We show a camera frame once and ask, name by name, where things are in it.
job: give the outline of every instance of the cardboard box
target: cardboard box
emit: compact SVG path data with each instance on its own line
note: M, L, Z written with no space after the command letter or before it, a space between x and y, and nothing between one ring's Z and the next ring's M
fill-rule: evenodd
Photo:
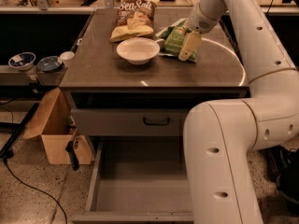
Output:
M48 91L31 120L27 123L23 138L40 138L51 164L70 164L68 153L65 151L67 143L72 139L68 134L67 118L70 107L59 88ZM81 135L75 153L79 164L90 164L93 154Z

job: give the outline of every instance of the drawer handle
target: drawer handle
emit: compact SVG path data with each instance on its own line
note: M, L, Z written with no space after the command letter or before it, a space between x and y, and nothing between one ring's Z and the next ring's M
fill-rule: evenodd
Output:
M145 125L151 125L151 126L166 126L170 123L170 118L166 118L166 119L163 119L161 121L150 121L149 119L147 118L143 118L143 123Z

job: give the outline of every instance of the black handle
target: black handle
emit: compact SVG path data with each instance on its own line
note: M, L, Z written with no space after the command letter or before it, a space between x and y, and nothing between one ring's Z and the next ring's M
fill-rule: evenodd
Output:
M151 126L166 126L170 123L170 118L166 118L164 120L161 120L161 121L150 121L149 119L147 118L143 118L143 123L145 125L151 125Z
M68 152L69 159L71 160L73 170L77 170L79 168L78 158L76 156L75 150L73 149L73 141L69 141L66 148L66 152Z

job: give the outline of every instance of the cup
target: cup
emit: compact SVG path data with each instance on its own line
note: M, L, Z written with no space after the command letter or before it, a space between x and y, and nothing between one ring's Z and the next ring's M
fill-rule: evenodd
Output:
M75 53L73 51L66 51L60 55L60 59L62 60L64 66L68 67L74 56Z

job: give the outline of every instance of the tile floor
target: tile floor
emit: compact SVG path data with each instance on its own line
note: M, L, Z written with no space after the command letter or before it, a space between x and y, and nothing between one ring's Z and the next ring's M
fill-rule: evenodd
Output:
M26 112L15 112L14 122L20 122ZM0 121L12 121L11 113L1 110ZM8 139L1 133L0 147ZM299 136L285 144L298 148ZM38 141L26 141L20 134L13 146L14 157L8 160L12 172L23 182L42 189L56 198L71 222L82 214L87 201L93 164L81 165L73 171L69 165L50 165L43 146ZM261 152L250 152L249 168L265 224L295 224L299 217L288 212L276 185L267 178L266 162ZM64 214L48 196L29 189L16 180L0 162L0 223L1 224L59 224Z

